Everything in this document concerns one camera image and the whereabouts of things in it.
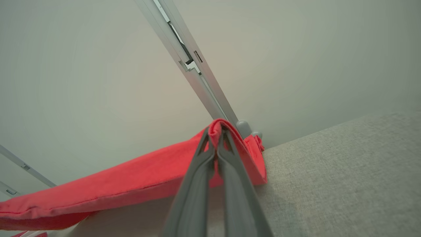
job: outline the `metal bracket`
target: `metal bracket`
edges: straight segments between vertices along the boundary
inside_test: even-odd
[[[257,135],[260,138],[262,138],[263,136],[261,132],[257,132],[257,131],[252,132],[251,127],[247,121],[240,120],[236,123],[235,126],[237,127],[237,130],[243,139],[248,137],[250,134],[253,135],[253,137]]]

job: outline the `white wall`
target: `white wall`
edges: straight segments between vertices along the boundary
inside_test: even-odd
[[[212,119],[132,0],[0,2],[0,144],[55,184]]]
[[[266,147],[420,98],[420,1],[174,2]]]

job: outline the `red towel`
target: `red towel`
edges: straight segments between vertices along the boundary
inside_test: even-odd
[[[248,175],[255,185],[267,183],[258,137],[242,139],[227,121],[209,125],[209,137],[218,144],[221,125],[231,130]],[[185,142],[143,155],[118,166],[70,183],[0,202],[0,229],[53,230],[80,222],[91,213],[175,195],[202,137],[203,131]],[[223,180],[215,172],[210,186]]]

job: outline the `gray fabric surface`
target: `gray fabric surface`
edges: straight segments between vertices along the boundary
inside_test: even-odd
[[[421,236],[421,110],[365,116],[264,152],[256,188],[275,236]],[[106,210],[68,236],[157,236],[172,198]],[[223,236],[223,189],[209,236]]]

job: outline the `red cloth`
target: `red cloth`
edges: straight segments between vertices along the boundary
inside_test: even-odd
[[[237,150],[255,185],[267,183],[258,137],[244,140],[227,121],[209,125],[209,137],[216,146],[221,125],[231,130]],[[143,155],[96,174],[0,202],[0,229],[53,230],[70,227],[91,213],[133,205],[175,195],[200,142],[203,131],[190,140]],[[221,185],[218,173],[210,187]]]

